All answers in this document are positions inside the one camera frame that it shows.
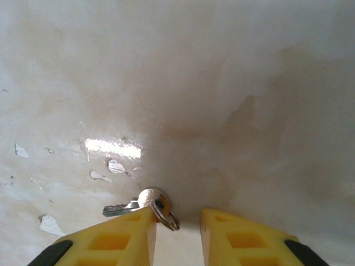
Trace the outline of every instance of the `metal key ring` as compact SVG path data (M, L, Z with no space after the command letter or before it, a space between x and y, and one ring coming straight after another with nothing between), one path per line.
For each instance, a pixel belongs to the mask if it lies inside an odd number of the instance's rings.
M169 212L169 218L171 219L171 222L169 222L166 217L162 214L161 210L157 207L156 202L152 201L151 203L151 208L155 215L158 217L159 221L168 229L172 231L177 231L180 229L180 220L177 218L177 216L174 215L172 211Z

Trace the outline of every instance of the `silver key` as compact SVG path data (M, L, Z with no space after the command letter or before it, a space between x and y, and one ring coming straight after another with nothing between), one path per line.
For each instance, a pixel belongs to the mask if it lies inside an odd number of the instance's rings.
M106 217L121 216L151 206L153 201L159 207L160 212L168 217L171 210L170 200L163 191L155 187L146 188L139 194L138 198L133 198L128 204L105 206L102 214Z

